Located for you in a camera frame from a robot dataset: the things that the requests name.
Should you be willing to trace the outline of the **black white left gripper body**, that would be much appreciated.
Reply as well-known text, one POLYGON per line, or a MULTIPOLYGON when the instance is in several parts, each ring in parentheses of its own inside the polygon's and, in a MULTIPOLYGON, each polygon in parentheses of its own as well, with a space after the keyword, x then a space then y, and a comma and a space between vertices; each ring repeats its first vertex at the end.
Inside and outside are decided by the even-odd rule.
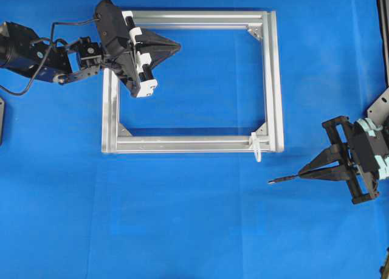
POLYGON ((152 56, 142 52, 137 37, 145 35, 135 26, 131 16, 124 18, 122 10, 111 0, 101 0, 95 7, 96 27, 103 49, 103 64, 113 71, 132 97, 153 95, 158 82, 151 71, 152 56))

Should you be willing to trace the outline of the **grey right arm base bracket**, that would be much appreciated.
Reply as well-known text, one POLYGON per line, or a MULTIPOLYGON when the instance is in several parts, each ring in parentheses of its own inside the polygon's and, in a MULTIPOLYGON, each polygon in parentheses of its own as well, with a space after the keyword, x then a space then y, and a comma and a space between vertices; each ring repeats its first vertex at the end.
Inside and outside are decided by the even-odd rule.
POLYGON ((367 109, 367 117, 376 125, 383 125, 389 113, 389 88, 367 109))

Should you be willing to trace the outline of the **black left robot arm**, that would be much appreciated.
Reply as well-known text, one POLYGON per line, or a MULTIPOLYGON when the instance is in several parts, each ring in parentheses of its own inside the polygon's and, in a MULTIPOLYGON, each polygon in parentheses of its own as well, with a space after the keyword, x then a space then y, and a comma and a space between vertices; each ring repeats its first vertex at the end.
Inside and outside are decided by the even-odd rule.
POLYGON ((39 37, 31 28, 4 22, 1 25, 1 68, 30 81, 68 84, 108 69, 132 97, 149 97, 158 85, 152 70, 173 56, 181 45, 145 28, 132 15, 123 16, 111 0, 101 0, 92 19, 100 42, 82 37, 73 43, 39 37))

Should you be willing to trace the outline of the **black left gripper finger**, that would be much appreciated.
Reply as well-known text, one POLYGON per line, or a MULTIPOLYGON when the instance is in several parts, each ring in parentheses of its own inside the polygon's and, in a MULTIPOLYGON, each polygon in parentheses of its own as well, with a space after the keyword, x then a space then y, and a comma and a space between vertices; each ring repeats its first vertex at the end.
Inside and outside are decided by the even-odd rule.
POLYGON ((138 36, 138 42, 140 42, 140 48, 147 52, 155 53, 176 53, 180 51, 181 45, 166 37, 148 30, 141 29, 142 34, 138 36))
POLYGON ((147 75, 152 75, 152 70, 165 61, 167 58, 172 57, 175 53, 180 51, 181 46, 150 46, 148 53, 151 57, 151 62, 147 68, 147 75))

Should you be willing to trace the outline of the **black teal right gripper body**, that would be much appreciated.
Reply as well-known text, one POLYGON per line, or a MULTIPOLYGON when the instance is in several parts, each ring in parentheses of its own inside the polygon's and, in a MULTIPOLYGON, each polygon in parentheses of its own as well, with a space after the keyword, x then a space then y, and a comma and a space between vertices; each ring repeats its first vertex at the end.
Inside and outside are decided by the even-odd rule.
POLYGON ((337 131, 341 126, 346 137, 343 144, 346 164, 351 177, 346 180, 353 204, 360 204, 379 196, 379 181, 388 179, 388 118, 381 124, 371 118, 354 123, 346 116, 339 116, 322 123, 331 144, 342 143, 337 131))

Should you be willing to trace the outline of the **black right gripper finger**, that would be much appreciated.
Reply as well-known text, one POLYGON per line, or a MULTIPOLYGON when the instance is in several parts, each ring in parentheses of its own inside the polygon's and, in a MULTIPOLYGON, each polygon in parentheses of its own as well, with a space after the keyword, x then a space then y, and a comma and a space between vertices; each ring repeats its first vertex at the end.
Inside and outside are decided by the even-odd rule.
POLYGON ((302 179, 316 179, 324 181, 357 181, 356 173, 346 165, 312 169, 304 167, 300 170, 302 179))
POLYGON ((312 169, 334 167, 337 165, 346 165, 348 161, 347 146, 345 143, 333 144, 324 149, 318 156, 316 156, 310 163, 304 167, 312 169))

